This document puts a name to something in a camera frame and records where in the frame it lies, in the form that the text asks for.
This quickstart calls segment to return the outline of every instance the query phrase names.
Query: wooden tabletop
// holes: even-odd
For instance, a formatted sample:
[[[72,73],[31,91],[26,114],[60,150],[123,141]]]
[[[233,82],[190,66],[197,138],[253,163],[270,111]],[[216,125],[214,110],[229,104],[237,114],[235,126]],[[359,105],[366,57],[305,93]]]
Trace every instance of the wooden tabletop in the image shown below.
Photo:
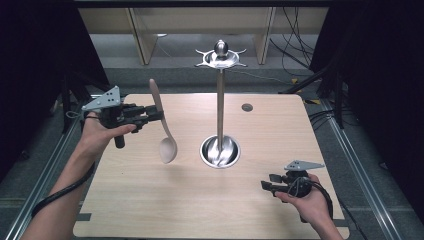
[[[109,144],[98,165],[77,221],[79,237],[191,239],[319,239],[299,214],[261,188],[268,174],[284,175],[293,160],[323,163],[303,102],[297,95],[226,94],[224,134],[240,144],[241,156],[226,169],[207,166],[201,143],[216,135],[216,94],[162,94],[178,155],[163,164],[160,121],[125,136],[126,146]],[[127,103],[148,106],[151,95],[129,95]],[[242,105],[249,103],[253,111]],[[326,168],[318,175],[343,220]],[[344,238],[347,227],[339,227]]]

